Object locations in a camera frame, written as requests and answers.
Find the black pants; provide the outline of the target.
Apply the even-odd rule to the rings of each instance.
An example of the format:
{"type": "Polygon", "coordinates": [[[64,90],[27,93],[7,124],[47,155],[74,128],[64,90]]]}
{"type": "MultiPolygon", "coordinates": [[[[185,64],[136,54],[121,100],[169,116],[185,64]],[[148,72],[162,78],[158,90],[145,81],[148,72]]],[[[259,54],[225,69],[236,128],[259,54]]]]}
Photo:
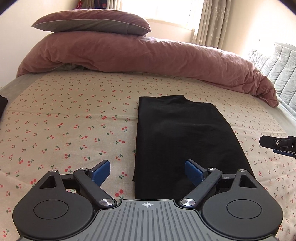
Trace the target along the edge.
{"type": "Polygon", "coordinates": [[[179,201],[194,188],[185,175],[189,159],[226,174],[251,171],[232,127],[213,104],[182,95],[140,97],[135,198],[179,201]]]}

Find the cherry print bed sheet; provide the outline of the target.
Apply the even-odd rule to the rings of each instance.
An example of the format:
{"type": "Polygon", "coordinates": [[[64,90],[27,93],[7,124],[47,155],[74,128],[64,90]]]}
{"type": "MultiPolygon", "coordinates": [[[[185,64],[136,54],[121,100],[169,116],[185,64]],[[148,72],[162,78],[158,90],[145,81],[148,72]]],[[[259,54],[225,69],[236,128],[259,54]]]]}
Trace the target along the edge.
{"type": "Polygon", "coordinates": [[[107,159],[103,189],[134,197],[137,106],[141,96],[183,95],[217,107],[232,126],[257,180],[281,205],[280,240],[295,240],[295,159],[262,148],[262,135],[295,134],[282,108],[207,83],[144,74],[56,71],[26,74],[1,95],[1,240],[17,240],[12,211],[49,170],[72,173],[107,159]]]}

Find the grey quilted blanket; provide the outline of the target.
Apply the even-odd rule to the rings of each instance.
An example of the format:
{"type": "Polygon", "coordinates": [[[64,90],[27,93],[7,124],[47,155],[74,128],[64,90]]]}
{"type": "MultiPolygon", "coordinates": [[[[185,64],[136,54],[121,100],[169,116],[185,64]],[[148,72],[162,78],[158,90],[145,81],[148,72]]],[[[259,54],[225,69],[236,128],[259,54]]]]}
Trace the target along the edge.
{"type": "Polygon", "coordinates": [[[250,51],[249,61],[271,81],[279,102],[295,115],[295,46],[261,43],[250,51]]]}

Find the black garment at bed edge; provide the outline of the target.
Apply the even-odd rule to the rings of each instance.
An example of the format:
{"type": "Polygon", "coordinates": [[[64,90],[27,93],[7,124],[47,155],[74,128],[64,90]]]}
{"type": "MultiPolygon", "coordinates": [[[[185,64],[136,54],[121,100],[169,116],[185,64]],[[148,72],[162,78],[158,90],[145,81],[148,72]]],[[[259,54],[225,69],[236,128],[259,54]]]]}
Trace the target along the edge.
{"type": "Polygon", "coordinates": [[[4,96],[0,96],[0,118],[2,117],[7,104],[8,104],[8,99],[4,96]]]}

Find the pink duvet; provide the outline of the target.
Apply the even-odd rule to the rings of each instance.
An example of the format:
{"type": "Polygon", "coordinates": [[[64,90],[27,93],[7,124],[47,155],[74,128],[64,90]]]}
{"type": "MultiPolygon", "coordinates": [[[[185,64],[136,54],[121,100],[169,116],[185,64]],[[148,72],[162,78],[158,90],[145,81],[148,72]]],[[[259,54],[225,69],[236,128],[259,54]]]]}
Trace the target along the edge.
{"type": "Polygon", "coordinates": [[[70,64],[101,72],[140,72],[201,80],[278,106],[271,81],[238,55],[184,42],[103,32],[60,32],[38,42],[17,76],[70,64]]]}

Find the beige curtain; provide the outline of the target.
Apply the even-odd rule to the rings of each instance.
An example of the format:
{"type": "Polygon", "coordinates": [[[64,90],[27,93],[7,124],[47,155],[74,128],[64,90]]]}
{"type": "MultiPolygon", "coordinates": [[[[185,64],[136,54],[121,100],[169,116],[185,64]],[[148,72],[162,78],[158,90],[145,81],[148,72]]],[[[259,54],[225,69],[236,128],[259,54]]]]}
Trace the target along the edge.
{"type": "Polygon", "coordinates": [[[191,43],[221,49],[230,15],[232,0],[207,0],[203,2],[201,18],[194,29],[191,43]]]}

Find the pink grey pillow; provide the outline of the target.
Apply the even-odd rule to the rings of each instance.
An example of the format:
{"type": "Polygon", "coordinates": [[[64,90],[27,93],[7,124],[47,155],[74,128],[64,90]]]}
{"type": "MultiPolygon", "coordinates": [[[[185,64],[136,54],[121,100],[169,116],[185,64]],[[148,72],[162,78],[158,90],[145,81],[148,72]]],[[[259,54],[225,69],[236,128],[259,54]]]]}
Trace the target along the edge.
{"type": "Polygon", "coordinates": [[[142,17],[114,9],[59,11],[39,18],[32,27],[53,33],[95,31],[137,36],[145,36],[151,31],[142,17]]]}

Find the red decoration by window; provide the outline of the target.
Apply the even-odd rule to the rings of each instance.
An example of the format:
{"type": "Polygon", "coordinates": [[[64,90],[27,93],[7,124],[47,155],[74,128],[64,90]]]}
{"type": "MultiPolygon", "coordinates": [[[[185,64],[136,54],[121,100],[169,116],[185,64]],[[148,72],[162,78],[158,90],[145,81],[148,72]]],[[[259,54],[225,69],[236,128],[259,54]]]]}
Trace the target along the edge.
{"type": "Polygon", "coordinates": [[[76,6],[76,9],[82,9],[82,8],[83,8],[83,0],[79,0],[76,6]]]}

